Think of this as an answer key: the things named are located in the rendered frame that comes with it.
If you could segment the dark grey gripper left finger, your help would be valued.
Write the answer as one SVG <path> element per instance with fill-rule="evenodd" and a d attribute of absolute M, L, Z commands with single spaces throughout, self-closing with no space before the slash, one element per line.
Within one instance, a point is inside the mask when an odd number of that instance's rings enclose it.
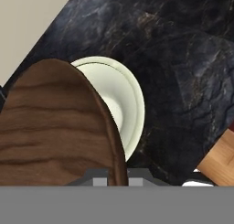
<path fill-rule="evenodd" d="M 106 187 L 108 170 L 104 168 L 88 169 L 83 177 L 69 183 L 70 186 Z"/>

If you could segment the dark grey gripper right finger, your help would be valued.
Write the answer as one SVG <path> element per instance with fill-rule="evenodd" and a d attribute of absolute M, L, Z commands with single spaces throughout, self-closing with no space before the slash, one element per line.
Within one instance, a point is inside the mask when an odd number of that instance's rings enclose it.
<path fill-rule="evenodd" d="M 130 187 L 168 186 L 166 182 L 153 177 L 147 168 L 129 168 L 127 174 Z"/>

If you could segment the brown wooden bowl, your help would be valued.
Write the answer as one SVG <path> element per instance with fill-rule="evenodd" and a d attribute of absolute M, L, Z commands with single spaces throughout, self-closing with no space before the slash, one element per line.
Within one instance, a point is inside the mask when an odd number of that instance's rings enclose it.
<path fill-rule="evenodd" d="M 24 71 L 0 111 L 0 186 L 65 186 L 89 169 L 128 184 L 121 137 L 85 76 L 44 59 Z"/>

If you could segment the white bowl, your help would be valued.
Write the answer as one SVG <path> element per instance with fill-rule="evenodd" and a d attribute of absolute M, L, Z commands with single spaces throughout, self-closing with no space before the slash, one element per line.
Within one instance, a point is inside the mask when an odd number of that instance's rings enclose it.
<path fill-rule="evenodd" d="M 138 80 L 121 62 L 107 57 L 77 59 L 72 65 L 87 77 L 108 105 L 128 161 L 144 129 L 144 96 Z"/>

